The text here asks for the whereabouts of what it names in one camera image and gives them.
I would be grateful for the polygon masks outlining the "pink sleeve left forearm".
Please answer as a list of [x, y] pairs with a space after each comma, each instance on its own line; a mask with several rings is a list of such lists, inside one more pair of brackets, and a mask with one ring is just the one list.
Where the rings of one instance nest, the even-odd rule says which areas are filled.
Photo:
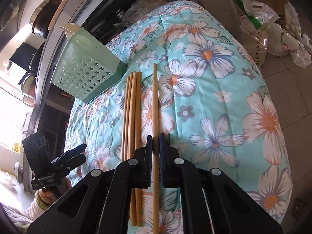
[[26, 210], [19, 210], [7, 205], [3, 205], [3, 208], [17, 229], [21, 233], [27, 233], [30, 224], [51, 205], [52, 196], [53, 194], [48, 189], [40, 189], [36, 191], [34, 200]]

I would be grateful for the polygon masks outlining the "person's left hand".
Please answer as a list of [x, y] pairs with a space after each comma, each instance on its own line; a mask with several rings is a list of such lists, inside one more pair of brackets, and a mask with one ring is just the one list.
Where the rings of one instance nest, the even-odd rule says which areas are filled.
[[[66, 177], [63, 179], [63, 184], [60, 186], [59, 191], [61, 195], [63, 195], [70, 189], [71, 189], [71, 182], [69, 178]], [[39, 197], [47, 206], [52, 205], [57, 200], [57, 198], [55, 197], [55, 195], [52, 193], [52, 191], [49, 188], [40, 189]]]

